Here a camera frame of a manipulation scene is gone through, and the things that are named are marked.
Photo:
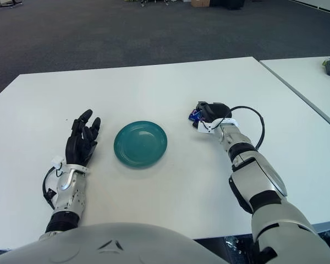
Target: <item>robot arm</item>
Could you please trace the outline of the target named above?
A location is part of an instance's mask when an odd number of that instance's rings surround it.
[[[257,263],[330,263],[330,248],[286,200],[283,181],[250,140],[230,123],[220,124],[216,134],[232,162],[232,192],[252,214]]]
[[[49,238],[78,226],[85,207],[85,174],[88,171],[85,166],[97,145],[95,139],[100,128],[99,117],[94,120],[90,128],[86,126],[92,113],[89,109],[74,120],[72,133],[66,144],[67,164],[59,162],[60,168],[65,168],[65,173],[62,173],[58,180],[55,208],[45,234],[40,239]]]

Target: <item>white table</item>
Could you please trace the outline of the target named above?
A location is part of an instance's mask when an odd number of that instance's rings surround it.
[[[260,111],[260,150],[284,179],[289,200],[311,223],[330,221],[330,125],[251,57],[25,74],[0,94],[0,248],[44,232],[52,210],[42,179],[51,158],[64,155],[73,119],[88,108],[102,126],[81,225],[149,223],[193,239],[250,233],[251,216],[228,184],[227,154],[187,120],[201,100]],[[256,143],[258,117],[246,110],[234,117]],[[135,120],[156,122],[168,136],[164,156],[148,169],[127,168],[113,152],[117,132]]]
[[[322,63],[330,57],[273,59],[261,63],[330,123],[330,76]]]

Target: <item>white wall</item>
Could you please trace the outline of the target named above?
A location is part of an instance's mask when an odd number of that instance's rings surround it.
[[[330,0],[297,0],[303,3],[312,4],[313,6],[322,7],[330,10]]]

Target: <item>robot forearm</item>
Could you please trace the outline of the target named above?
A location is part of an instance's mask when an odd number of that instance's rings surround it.
[[[217,131],[232,161],[230,187],[240,206],[252,213],[258,263],[330,263],[330,248],[305,216],[286,200],[277,172],[232,124]]]
[[[85,174],[71,169],[60,176],[57,184],[58,198],[55,210],[40,239],[67,231],[78,226],[85,208]]]

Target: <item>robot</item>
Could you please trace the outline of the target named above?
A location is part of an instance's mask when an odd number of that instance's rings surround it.
[[[232,192],[239,205],[252,214],[255,262],[330,263],[330,248],[287,201],[280,176],[235,121],[226,118],[231,117],[233,108],[199,102],[197,109],[206,119],[194,126],[218,137],[232,162],[233,173],[228,180]],[[85,206],[86,166],[100,127],[100,118],[90,128],[86,126],[91,115],[88,110],[74,120],[66,164],[56,162],[56,168],[66,173],[59,178],[58,197],[55,206],[51,204],[54,211],[45,234],[37,242],[1,255],[0,263],[227,263],[193,240],[154,225],[78,227]],[[52,196],[53,191],[45,192],[47,200]]]

